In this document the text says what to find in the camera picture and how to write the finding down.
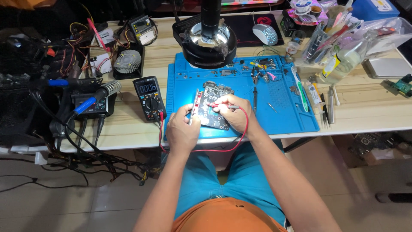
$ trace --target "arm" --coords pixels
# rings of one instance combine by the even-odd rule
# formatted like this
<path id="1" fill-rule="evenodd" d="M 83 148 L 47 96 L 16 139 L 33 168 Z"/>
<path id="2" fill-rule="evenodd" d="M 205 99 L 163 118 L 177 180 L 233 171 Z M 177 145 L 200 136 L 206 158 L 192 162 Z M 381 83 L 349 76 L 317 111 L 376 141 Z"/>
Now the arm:
<path id="1" fill-rule="evenodd" d="M 246 117 L 243 111 L 232 112 L 221 103 L 240 106 L 248 113 L 249 126 L 246 136 L 259 158 L 273 194 L 293 229 L 296 232 L 340 232 L 339 226 L 313 186 L 260 127 L 250 102 L 226 95 L 215 103 L 219 104 L 219 107 L 214 110 L 220 111 L 237 131 L 245 130 Z"/>
<path id="2" fill-rule="evenodd" d="M 169 232 L 172 228 L 183 170 L 199 138 L 199 118 L 194 117 L 192 125 L 187 124 L 189 119 L 186 114 L 190 112 L 192 105 L 185 105 L 170 116 L 166 130 L 170 153 L 162 174 L 137 219 L 134 232 Z"/>

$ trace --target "green toothbrush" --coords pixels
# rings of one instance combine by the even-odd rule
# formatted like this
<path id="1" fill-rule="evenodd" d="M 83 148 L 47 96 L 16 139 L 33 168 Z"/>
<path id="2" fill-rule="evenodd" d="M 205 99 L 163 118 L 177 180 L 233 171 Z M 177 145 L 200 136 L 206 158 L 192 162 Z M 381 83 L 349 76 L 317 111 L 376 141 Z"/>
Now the green toothbrush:
<path id="1" fill-rule="evenodd" d="M 296 66 L 292 66 L 291 69 L 292 69 L 293 76 L 295 77 L 297 89 L 299 89 L 300 99 L 302 100 L 303 108 L 305 109 L 305 112 L 308 112 L 308 111 L 309 111 L 308 102 L 306 101 L 306 98 L 305 98 L 305 96 L 303 95 L 302 83 L 300 82 L 300 80 L 299 80 L 299 79 L 297 78 L 297 76 L 296 76 L 297 67 L 296 67 Z"/>

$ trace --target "computer mouse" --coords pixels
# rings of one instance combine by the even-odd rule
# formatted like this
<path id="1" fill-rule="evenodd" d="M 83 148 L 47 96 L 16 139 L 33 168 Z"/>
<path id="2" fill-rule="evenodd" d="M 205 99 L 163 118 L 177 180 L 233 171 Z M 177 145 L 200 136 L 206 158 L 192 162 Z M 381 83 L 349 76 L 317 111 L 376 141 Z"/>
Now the computer mouse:
<path id="1" fill-rule="evenodd" d="M 253 26 L 255 34 L 264 44 L 272 46 L 278 43 L 278 35 L 273 27 L 266 24 L 256 24 Z"/>

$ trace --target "motherboard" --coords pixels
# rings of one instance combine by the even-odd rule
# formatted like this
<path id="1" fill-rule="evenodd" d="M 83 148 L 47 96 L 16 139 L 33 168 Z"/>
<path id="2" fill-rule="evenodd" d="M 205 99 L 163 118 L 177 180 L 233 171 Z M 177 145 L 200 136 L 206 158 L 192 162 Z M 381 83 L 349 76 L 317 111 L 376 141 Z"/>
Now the motherboard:
<path id="1" fill-rule="evenodd" d="M 209 103 L 215 102 L 219 97 L 234 94 L 232 88 L 222 84 L 217 85 L 213 81 L 206 81 L 203 84 L 204 91 L 197 90 L 192 112 L 190 114 L 190 122 L 192 123 L 193 116 L 199 117 L 201 124 L 221 130 L 229 130 L 228 121 L 220 114 L 213 111 L 213 107 L 208 106 Z"/>

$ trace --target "person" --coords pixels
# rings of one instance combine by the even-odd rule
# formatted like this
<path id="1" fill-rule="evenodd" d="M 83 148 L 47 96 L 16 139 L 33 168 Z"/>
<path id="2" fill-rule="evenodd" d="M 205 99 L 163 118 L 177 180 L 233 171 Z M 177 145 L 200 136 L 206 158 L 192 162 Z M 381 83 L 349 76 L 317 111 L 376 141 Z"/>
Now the person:
<path id="1" fill-rule="evenodd" d="M 285 157 L 280 140 L 260 127 L 250 102 L 226 95 L 216 102 L 245 142 L 235 151 L 224 185 L 205 153 L 196 146 L 200 120 L 186 117 L 192 104 L 171 114 L 166 136 L 170 153 L 133 229 L 135 232 L 286 232 L 285 218 L 295 232 L 341 232 L 328 208 L 302 173 Z"/>

